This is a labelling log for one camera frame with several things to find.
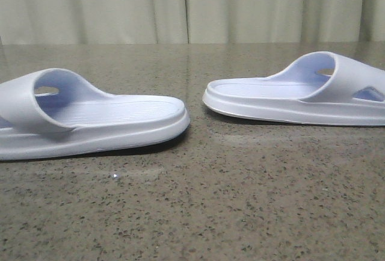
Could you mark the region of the light blue slipper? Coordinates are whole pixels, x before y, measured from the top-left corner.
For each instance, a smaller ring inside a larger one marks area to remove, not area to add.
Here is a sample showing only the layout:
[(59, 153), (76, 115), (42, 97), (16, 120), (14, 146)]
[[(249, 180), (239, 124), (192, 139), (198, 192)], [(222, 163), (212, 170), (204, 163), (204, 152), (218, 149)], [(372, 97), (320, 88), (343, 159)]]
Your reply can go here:
[(384, 125), (384, 70), (319, 51), (265, 78), (208, 83), (204, 104), (233, 117), (336, 126)]
[(1, 159), (54, 158), (149, 146), (189, 125), (175, 97), (106, 93), (67, 69), (1, 84)]

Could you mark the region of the pale green curtain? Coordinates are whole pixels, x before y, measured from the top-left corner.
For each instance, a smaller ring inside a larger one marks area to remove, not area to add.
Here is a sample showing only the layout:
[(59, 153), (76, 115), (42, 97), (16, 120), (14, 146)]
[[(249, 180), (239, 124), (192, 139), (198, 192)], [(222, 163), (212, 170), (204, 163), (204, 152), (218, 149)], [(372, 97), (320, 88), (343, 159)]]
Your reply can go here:
[(1, 0), (1, 43), (384, 40), (384, 0)]

